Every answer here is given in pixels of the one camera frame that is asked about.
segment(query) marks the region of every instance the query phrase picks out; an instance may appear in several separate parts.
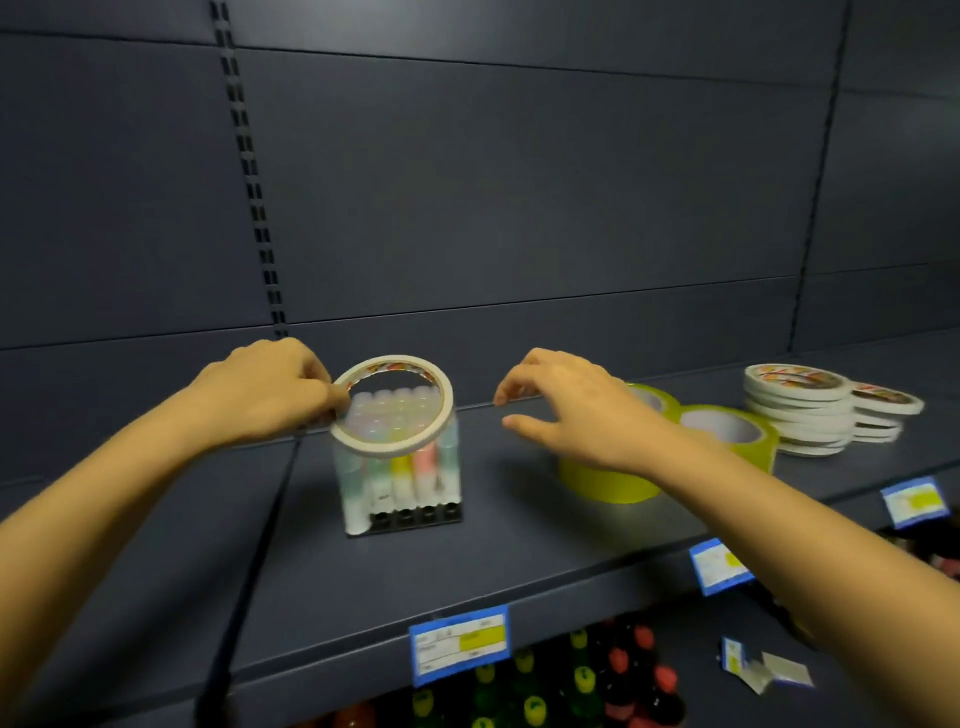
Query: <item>yellow tape roll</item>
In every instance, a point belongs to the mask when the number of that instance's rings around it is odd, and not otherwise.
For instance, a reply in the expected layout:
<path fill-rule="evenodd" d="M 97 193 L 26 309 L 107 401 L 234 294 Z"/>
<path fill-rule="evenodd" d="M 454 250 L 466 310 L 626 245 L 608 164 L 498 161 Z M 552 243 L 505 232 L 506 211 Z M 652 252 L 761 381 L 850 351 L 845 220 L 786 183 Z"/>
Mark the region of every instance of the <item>yellow tape roll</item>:
<path fill-rule="evenodd" d="M 638 399 L 645 401 L 670 422 L 680 419 L 680 403 L 666 392 L 646 384 L 630 384 Z M 560 459 L 560 479 L 583 497 L 605 503 L 639 503 L 660 492 L 646 478 L 624 473 L 598 471 L 572 460 Z"/>
<path fill-rule="evenodd" d="M 691 404 L 682 408 L 680 424 L 709 432 L 765 473 L 771 473 L 774 469 L 780 435 L 762 417 L 715 404 Z"/>

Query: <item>bottle cap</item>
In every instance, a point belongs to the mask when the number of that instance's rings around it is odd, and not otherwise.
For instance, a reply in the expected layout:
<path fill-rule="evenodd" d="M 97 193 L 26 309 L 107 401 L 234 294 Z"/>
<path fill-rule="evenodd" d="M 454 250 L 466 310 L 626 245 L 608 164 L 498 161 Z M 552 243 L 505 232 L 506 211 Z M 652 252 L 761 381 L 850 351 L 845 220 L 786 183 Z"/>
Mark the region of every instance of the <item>bottle cap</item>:
<path fill-rule="evenodd" d="M 570 633 L 570 644 L 574 649 L 584 649 L 587 646 L 587 630 L 578 629 Z"/>
<path fill-rule="evenodd" d="M 654 668 L 654 680 L 657 687 L 664 692 L 677 691 L 677 673 L 666 665 L 657 665 Z"/>
<path fill-rule="evenodd" d="M 527 723 L 537 728 L 546 722 L 546 703 L 543 698 L 531 695 L 523 701 L 523 717 Z"/>
<path fill-rule="evenodd" d="M 474 672 L 477 675 L 477 681 L 488 685 L 496 677 L 496 668 L 493 665 L 481 665 Z"/>
<path fill-rule="evenodd" d="M 577 667 L 573 670 L 573 682 L 577 691 L 587 694 L 593 692 L 597 685 L 597 676 L 589 667 Z"/>
<path fill-rule="evenodd" d="M 654 631 L 650 627 L 634 627 L 634 642 L 642 649 L 653 649 Z"/>
<path fill-rule="evenodd" d="M 519 649 L 516 651 L 516 655 L 514 655 L 514 663 L 516 664 L 516 669 L 524 674 L 533 672 L 534 653 L 529 649 Z"/>
<path fill-rule="evenodd" d="M 428 717 L 431 713 L 433 713 L 433 691 L 416 691 L 414 693 L 414 715 Z"/>
<path fill-rule="evenodd" d="M 630 658 L 627 653 L 619 647 L 614 647 L 610 651 L 610 667 L 619 675 L 622 675 L 630 667 Z"/>

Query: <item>green bottle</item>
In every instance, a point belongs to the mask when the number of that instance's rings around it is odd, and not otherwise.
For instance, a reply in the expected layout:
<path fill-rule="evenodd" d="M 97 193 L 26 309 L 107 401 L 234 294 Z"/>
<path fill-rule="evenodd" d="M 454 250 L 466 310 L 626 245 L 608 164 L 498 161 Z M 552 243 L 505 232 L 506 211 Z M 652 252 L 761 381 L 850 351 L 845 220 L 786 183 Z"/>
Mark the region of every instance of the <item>green bottle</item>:
<path fill-rule="evenodd" d="M 481 665 L 473 671 L 473 674 L 476 677 L 476 683 L 473 685 L 473 714 L 477 717 L 494 717 L 500 708 L 500 688 L 496 684 L 496 668 L 493 665 Z"/>
<path fill-rule="evenodd" d="M 603 724 L 603 700 L 596 693 L 597 676 L 589 667 L 573 670 L 575 690 L 570 693 L 567 705 L 575 718 L 577 728 L 598 728 Z"/>
<path fill-rule="evenodd" d="M 534 653 L 529 649 L 519 649 L 514 655 L 516 675 L 514 676 L 514 695 L 525 700 L 540 692 L 540 681 L 534 674 Z"/>
<path fill-rule="evenodd" d="M 570 660 L 574 667 L 590 667 L 587 655 L 589 639 L 586 629 L 578 629 L 570 633 Z"/>
<path fill-rule="evenodd" d="M 442 728 L 444 719 L 434 710 L 433 691 L 414 692 L 414 728 Z"/>
<path fill-rule="evenodd" d="M 546 701 L 538 695 L 531 695 L 523 701 L 523 719 L 533 728 L 549 728 L 547 722 Z"/>

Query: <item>price tag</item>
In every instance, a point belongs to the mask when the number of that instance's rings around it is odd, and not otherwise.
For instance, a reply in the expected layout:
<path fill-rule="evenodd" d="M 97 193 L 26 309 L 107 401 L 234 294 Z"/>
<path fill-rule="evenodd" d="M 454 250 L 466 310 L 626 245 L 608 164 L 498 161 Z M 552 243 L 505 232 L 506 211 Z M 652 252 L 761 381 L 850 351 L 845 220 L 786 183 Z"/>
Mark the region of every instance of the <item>price tag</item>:
<path fill-rule="evenodd" d="M 414 687 L 510 657 L 507 607 L 435 619 L 410 628 Z"/>
<path fill-rule="evenodd" d="M 949 508 L 940 495 L 937 481 L 931 475 L 907 480 L 880 491 L 890 511 L 895 528 L 939 519 L 949 515 Z"/>
<path fill-rule="evenodd" d="M 720 539 L 710 539 L 694 546 L 690 550 L 690 559 L 704 596 L 723 592 L 754 578 L 750 570 L 720 543 Z"/>

